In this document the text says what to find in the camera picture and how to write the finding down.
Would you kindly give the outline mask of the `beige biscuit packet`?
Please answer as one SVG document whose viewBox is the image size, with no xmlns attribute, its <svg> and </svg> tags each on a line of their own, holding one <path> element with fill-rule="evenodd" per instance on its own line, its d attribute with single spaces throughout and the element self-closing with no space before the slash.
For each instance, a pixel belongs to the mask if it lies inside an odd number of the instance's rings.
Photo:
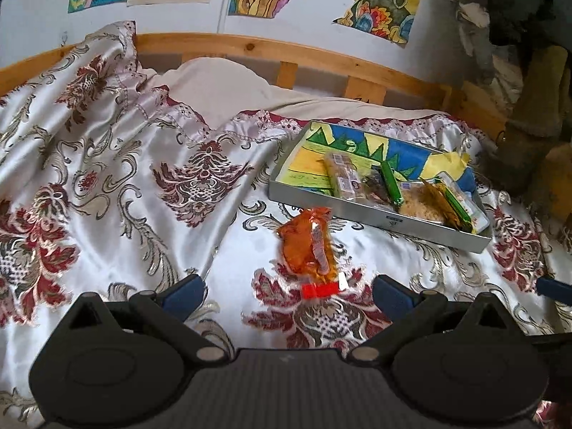
<svg viewBox="0 0 572 429">
<path fill-rule="evenodd" d="M 366 203 L 364 184 L 348 154 L 328 152 L 323 156 L 323 162 L 336 198 Z"/>
</svg>

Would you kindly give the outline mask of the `brown hanging garment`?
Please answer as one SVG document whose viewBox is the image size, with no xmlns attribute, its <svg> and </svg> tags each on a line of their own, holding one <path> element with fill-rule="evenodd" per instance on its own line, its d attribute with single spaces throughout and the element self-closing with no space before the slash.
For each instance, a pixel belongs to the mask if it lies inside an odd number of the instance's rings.
<svg viewBox="0 0 572 429">
<path fill-rule="evenodd" d="M 549 152 L 557 146 L 571 106 L 568 50 L 551 45 L 532 56 L 523 90 L 505 123 L 487 173 L 510 193 L 524 191 Z"/>
</svg>

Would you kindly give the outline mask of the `wooden bed frame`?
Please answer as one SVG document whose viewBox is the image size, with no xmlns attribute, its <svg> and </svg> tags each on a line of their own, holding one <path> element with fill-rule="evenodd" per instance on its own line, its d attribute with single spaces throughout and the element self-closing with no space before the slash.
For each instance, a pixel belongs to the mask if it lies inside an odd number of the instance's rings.
<svg viewBox="0 0 572 429">
<path fill-rule="evenodd" d="M 151 33 L 139 35 L 133 22 L 123 26 L 110 24 L 85 37 L 76 45 L 64 45 L 29 57 L 1 71 L 1 101 L 23 88 L 35 89 L 50 84 L 55 73 L 74 64 L 89 45 L 99 39 L 116 39 L 122 49 L 119 56 L 133 54 L 136 64 L 157 69 L 172 60 L 182 65 L 199 58 L 262 60 L 278 64 L 275 87 L 293 90 L 301 68 L 345 79 L 345 89 L 335 103 L 331 117 L 347 119 L 347 105 L 362 120 L 376 120 L 392 128 L 412 128 L 415 122 L 443 114 L 449 119 L 478 130 L 491 139 L 502 136 L 506 118 L 495 109 L 488 94 L 466 82 L 456 90 L 446 84 L 424 82 L 399 71 L 353 56 L 307 45 L 270 39 L 206 33 Z"/>
</svg>

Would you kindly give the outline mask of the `dark chocolate snack packet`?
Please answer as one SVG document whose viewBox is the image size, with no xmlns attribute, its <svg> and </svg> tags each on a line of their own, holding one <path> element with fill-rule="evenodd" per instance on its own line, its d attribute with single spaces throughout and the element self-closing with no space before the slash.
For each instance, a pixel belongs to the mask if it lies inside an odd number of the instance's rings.
<svg viewBox="0 0 572 429">
<path fill-rule="evenodd" d="M 380 172 L 372 169 L 369 174 L 363 177 L 362 184 L 365 189 L 365 195 L 370 202 L 384 206 L 393 205 Z"/>
</svg>

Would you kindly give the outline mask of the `grey tray with painted lining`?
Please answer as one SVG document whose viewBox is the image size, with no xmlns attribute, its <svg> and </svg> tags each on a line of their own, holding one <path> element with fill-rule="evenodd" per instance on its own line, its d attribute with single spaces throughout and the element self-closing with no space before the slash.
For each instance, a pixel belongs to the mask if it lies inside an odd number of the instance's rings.
<svg viewBox="0 0 572 429">
<path fill-rule="evenodd" d="M 470 158 L 312 121 L 271 174 L 268 196 L 471 253 L 492 240 Z"/>
</svg>

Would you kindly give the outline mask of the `brown cracker packet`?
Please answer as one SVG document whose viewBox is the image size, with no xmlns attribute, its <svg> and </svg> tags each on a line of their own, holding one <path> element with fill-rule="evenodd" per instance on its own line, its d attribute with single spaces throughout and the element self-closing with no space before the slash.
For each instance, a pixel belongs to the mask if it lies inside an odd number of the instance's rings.
<svg viewBox="0 0 572 429">
<path fill-rule="evenodd" d="M 403 198 L 399 214 L 439 225 L 445 223 L 442 211 L 426 194 L 423 183 L 400 182 L 399 190 Z"/>
</svg>

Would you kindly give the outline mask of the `floral satin bedspread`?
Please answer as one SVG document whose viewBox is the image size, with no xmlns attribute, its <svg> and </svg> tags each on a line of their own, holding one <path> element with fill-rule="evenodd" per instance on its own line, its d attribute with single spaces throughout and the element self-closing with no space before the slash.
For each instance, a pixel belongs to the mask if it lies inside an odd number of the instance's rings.
<svg viewBox="0 0 572 429">
<path fill-rule="evenodd" d="M 348 351 L 388 325 L 371 297 L 385 273 L 454 300 L 497 295 L 527 334 L 569 331 L 571 310 L 534 290 L 571 279 L 571 236 L 481 180 L 493 239 L 481 254 L 336 219 L 335 258 L 349 289 L 301 298 L 281 261 L 278 228 L 298 209 L 271 202 L 279 156 L 309 120 L 247 110 L 212 128 L 190 105 L 150 87 L 133 54 L 99 39 L 50 84 L 1 101 L 1 424 L 42 417 L 29 369 L 76 298 L 110 301 L 163 291 L 190 275 L 207 290 L 190 325 L 227 351 L 337 347 Z M 412 128 L 323 119 L 478 159 L 481 132 L 438 114 Z"/>
</svg>

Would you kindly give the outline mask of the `white red snack packet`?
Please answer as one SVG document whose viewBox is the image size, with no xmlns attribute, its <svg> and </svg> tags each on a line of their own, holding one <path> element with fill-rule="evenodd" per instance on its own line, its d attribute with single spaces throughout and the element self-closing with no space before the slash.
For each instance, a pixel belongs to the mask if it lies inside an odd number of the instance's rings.
<svg viewBox="0 0 572 429">
<path fill-rule="evenodd" d="M 473 233 L 475 235 L 480 235 L 484 232 L 486 228 L 489 228 L 490 221 L 486 213 L 473 201 L 469 192 L 464 192 L 457 182 L 452 179 L 452 177 L 447 172 L 439 172 L 434 178 L 433 183 L 442 182 L 447 185 L 447 187 L 452 191 L 452 193 L 457 197 L 459 202 L 462 204 L 464 209 L 468 212 L 471 217 L 473 224 Z"/>
</svg>

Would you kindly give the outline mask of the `orange snack bag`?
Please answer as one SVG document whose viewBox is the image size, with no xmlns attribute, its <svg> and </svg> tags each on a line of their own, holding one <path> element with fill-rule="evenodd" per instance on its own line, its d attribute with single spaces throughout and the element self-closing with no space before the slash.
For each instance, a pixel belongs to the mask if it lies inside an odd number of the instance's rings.
<svg viewBox="0 0 572 429">
<path fill-rule="evenodd" d="M 277 230 L 283 261 L 301 282 L 303 300 L 327 298 L 347 289 L 335 260 L 330 221 L 330 208 L 313 207 Z"/>
</svg>

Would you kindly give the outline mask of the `cream pillow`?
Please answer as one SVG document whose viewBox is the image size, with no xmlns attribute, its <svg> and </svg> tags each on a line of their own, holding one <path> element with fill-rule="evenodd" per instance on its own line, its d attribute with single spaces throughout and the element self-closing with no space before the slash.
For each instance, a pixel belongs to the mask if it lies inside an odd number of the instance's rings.
<svg viewBox="0 0 572 429">
<path fill-rule="evenodd" d="M 190 105 L 217 128 L 247 110 L 264 109 L 296 119 L 419 119 L 437 109 L 400 109 L 358 100 L 316 96 L 269 84 L 253 71 L 223 58 L 201 57 L 160 74 L 140 67 L 150 87 L 167 86 L 170 98 Z"/>
</svg>

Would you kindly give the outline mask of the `yellow green snack packet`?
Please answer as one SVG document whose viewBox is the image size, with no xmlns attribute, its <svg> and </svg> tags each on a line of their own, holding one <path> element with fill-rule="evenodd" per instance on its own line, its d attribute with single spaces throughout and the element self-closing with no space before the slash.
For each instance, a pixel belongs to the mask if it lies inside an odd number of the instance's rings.
<svg viewBox="0 0 572 429">
<path fill-rule="evenodd" d="M 468 212 L 446 184 L 435 183 L 434 187 L 442 195 L 443 212 L 447 223 L 458 231 L 473 233 L 473 224 Z"/>
</svg>

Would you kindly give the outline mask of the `green stick snack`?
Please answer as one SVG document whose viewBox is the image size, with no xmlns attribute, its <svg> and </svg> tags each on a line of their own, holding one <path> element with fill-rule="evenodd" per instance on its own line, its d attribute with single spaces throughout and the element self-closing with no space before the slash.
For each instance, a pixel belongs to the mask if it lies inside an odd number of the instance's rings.
<svg viewBox="0 0 572 429">
<path fill-rule="evenodd" d="M 391 199 L 393 205 L 401 206 L 404 202 L 404 199 L 402 197 L 399 184 L 395 179 L 393 169 L 387 161 L 382 161 L 380 163 L 380 173 L 383 177 L 388 196 Z"/>
</svg>

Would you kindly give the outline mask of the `brown gold snack packet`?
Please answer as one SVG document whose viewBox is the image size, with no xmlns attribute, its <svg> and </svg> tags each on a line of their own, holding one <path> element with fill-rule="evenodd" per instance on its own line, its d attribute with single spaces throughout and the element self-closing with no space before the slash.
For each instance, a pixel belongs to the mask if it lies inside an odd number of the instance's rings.
<svg viewBox="0 0 572 429">
<path fill-rule="evenodd" d="M 447 202 L 445 196 L 435 184 L 423 180 L 421 202 L 423 219 L 454 228 L 458 231 L 463 228 L 462 219 L 456 214 L 452 205 Z"/>
</svg>

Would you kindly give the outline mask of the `black hanging garment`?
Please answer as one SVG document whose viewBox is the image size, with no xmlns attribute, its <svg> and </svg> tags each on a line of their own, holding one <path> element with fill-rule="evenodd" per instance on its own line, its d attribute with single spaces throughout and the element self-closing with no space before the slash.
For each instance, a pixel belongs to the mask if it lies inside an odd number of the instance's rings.
<svg viewBox="0 0 572 429">
<path fill-rule="evenodd" d="M 571 51 L 571 0 L 487 0 L 490 41 L 512 45 L 521 64 L 556 45 Z"/>
</svg>

